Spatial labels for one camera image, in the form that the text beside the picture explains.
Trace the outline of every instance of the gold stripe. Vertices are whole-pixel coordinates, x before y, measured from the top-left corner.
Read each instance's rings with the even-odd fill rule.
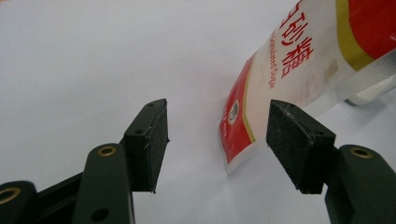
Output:
[[[250,67],[248,69],[247,79],[246,79],[246,82],[245,82],[245,89],[244,89],[244,104],[242,106],[242,110],[243,110],[243,112],[242,112],[242,121],[244,121],[244,125],[245,125],[245,128],[247,130],[247,135],[248,135],[248,138],[249,138],[250,142],[255,142],[256,141],[254,139],[253,132],[251,131],[250,125],[248,124],[248,117],[247,117],[248,80],[250,78],[250,72],[251,72],[251,68],[253,67],[255,58],[256,58],[256,54],[253,56],[253,59],[252,59],[252,61],[250,63]]]
[[[349,24],[349,1],[336,0],[337,37],[341,53],[349,65],[356,71],[371,63],[374,59],[358,44]]]

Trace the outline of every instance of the red and white package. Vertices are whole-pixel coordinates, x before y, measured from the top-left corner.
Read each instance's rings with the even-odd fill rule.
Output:
[[[299,1],[247,60],[224,106],[219,138],[227,171],[267,147],[271,99],[317,115],[393,78],[395,11],[394,0]]]

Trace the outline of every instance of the logo emblem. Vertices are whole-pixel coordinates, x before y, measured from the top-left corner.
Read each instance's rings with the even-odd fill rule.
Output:
[[[230,109],[230,113],[228,113],[228,123],[230,125],[233,125],[233,123],[235,122],[236,116],[238,116],[238,111],[239,111],[239,103],[238,101],[235,101]]]

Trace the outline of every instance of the red label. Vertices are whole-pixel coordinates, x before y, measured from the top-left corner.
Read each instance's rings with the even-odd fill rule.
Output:
[[[349,0],[349,23],[353,35],[374,59],[396,48],[395,9],[395,0]]]
[[[245,116],[243,108],[245,87],[253,58],[254,55],[247,60],[241,75],[233,85],[219,125],[221,144],[228,163],[251,144],[243,119]]]

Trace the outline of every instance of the white backdrop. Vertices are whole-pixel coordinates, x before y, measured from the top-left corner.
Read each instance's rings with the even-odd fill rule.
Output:
[[[134,194],[138,224],[330,223],[324,194],[297,191],[271,150],[227,175],[219,149],[232,85],[294,2],[1,2],[0,184],[42,190],[81,172],[90,150],[166,98],[171,142],[157,194]],[[390,91],[318,119],[338,147],[370,147],[396,169],[395,115]]]

